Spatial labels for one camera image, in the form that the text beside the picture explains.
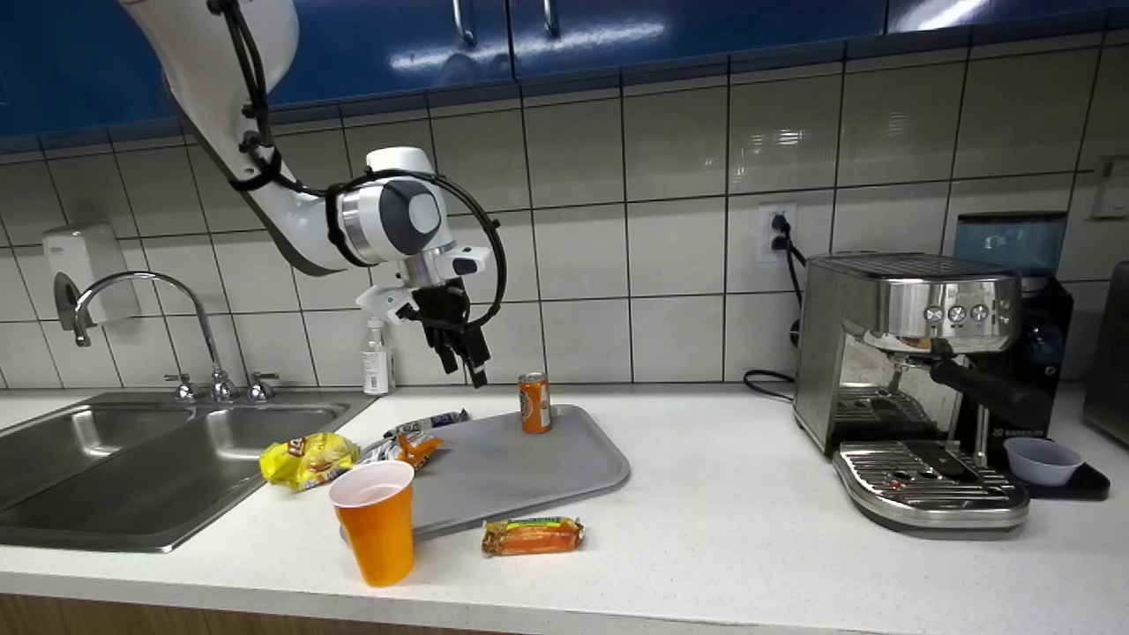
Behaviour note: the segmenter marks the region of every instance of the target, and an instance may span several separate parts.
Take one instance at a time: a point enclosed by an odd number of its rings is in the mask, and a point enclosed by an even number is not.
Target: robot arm
[[[504,294],[504,251],[494,221],[456,185],[434,172],[420,149],[376,149],[368,175],[302,187],[282,161],[266,97],[297,52],[291,0],[119,0],[151,44],[173,100],[203,137],[228,181],[251,202],[274,247],[302,274],[407,261],[407,291],[364,294],[376,316],[424,320],[443,369],[456,358],[483,386],[480,324]],[[449,228],[440,191],[456,195],[488,228],[498,257],[494,308],[468,320],[461,274],[488,268],[490,251],[464,247]]]

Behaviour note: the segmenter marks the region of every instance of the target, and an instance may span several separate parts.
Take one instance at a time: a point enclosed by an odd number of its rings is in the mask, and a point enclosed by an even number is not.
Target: yellow food
[[[356,467],[361,448],[350,436],[337,434],[306,434],[290,436],[282,445],[268,445],[257,455],[257,472],[266,482],[282,482],[290,491],[309,491],[337,472],[350,472]]]

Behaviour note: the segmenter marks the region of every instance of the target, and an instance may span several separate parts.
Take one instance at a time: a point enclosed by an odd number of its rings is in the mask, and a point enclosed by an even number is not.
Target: stainless steel sink
[[[173,549],[262,486],[257,453],[356,416],[364,395],[188,409],[97,395],[0,434],[0,542]]]

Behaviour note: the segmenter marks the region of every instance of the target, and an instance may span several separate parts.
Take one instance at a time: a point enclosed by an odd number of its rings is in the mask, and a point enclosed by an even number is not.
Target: orange cup
[[[329,486],[364,582],[394,586],[415,565],[409,463],[356,467]]]

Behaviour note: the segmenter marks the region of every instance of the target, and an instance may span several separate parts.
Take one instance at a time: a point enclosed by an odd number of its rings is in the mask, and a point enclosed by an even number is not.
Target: blue cabinet
[[[938,32],[964,25],[1069,25],[1102,21],[1123,0],[888,0],[888,32]]]
[[[301,50],[274,105],[513,77],[504,0],[297,0]]]
[[[870,39],[885,0],[513,0],[517,77]]]
[[[0,137],[170,125],[160,65],[115,0],[16,0],[0,21]]]

